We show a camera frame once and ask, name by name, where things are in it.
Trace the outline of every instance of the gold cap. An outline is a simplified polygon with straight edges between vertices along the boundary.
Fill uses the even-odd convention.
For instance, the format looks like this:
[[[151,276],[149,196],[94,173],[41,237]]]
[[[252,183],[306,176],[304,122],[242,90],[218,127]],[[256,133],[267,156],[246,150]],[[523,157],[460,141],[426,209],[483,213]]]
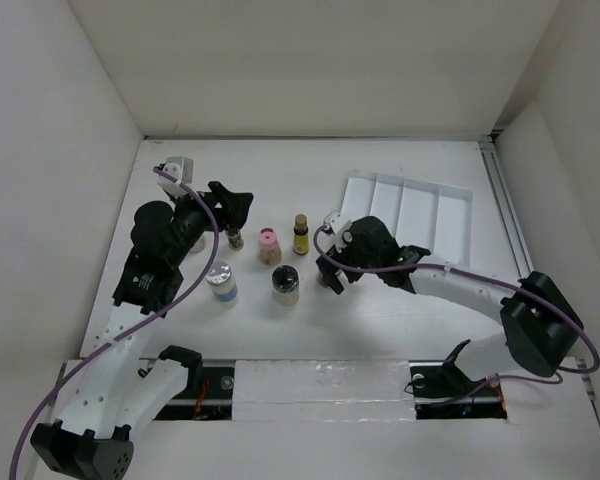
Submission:
[[[296,215],[296,228],[303,229],[307,228],[307,216],[302,213]]]

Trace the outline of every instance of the small bottle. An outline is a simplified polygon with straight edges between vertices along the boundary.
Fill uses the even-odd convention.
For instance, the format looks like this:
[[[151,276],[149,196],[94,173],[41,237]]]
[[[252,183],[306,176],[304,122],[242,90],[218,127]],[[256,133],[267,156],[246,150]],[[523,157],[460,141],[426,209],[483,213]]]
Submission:
[[[220,305],[231,308],[238,303],[238,286],[233,278],[231,267],[226,262],[213,262],[206,275],[207,283]]]
[[[272,228],[260,230],[260,252],[258,258],[265,265],[277,265],[282,260],[282,250],[278,243],[278,236]]]
[[[282,265],[276,268],[271,275],[273,284],[273,298],[280,305],[290,307],[300,299],[300,278],[295,268]]]
[[[309,253],[309,227],[307,227],[307,216],[296,215],[296,224],[293,227],[293,251],[298,255]]]
[[[242,240],[242,234],[237,228],[230,228],[226,231],[227,240],[229,240],[229,248],[234,251],[242,250],[244,247],[244,240]]]
[[[191,250],[189,250],[189,253],[201,252],[202,250],[204,250],[204,247],[206,244],[207,244],[207,242],[204,239],[204,235],[200,235],[200,238],[198,239],[198,241],[196,243],[193,244],[193,247],[191,247]]]

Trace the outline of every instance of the jar with white label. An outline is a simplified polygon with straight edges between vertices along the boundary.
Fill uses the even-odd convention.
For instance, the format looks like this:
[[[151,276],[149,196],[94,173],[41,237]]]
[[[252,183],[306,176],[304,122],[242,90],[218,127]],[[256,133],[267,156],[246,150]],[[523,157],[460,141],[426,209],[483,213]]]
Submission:
[[[222,260],[213,262],[205,278],[220,305],[231,308],[238,303],[238,286],[233,278],[231,267],[226,262]]]

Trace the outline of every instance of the bottle cap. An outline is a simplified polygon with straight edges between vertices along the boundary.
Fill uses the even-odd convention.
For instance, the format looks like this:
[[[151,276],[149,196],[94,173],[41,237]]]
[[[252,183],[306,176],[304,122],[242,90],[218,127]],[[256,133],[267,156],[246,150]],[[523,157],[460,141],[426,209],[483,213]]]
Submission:
[[[276,268],[271,275],[273,288],[280,293],[289,293],[297,290],[300,285],[298,271],[291,265],[282,265]]]
[[[296,228],[303,230],[307,228],[307,216],[302,213],[296,215]]]
[[[262,250],[273,250],[278,247],[278,236],[272,228],[263,228],[260,230],[259,243]]]
[[[206,279],[210,285],[222,285],[231,278],[231,267],[226,262],[218,260],[211,264]]]

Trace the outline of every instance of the white wall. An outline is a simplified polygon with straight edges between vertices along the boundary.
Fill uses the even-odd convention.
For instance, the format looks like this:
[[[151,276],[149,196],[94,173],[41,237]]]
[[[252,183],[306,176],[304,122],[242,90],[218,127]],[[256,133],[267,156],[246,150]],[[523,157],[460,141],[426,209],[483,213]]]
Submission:
[[[565,1],[535,103],[497,146],[536,268],[573,299],[600,350],[600,0]],[[600,371],[592,379],[600,414]]]
[[[70,0],[144,133],[491,131],[558,0]]]
[[[530,102],[535,100],[551,68],[567,25],[576,13],[575,10],[573,0],[560,0],[509,100],[500,112],[496,125],[509,125]]]
[[[65,0],[0,0],[0,358],[77,354],[139,140]]]

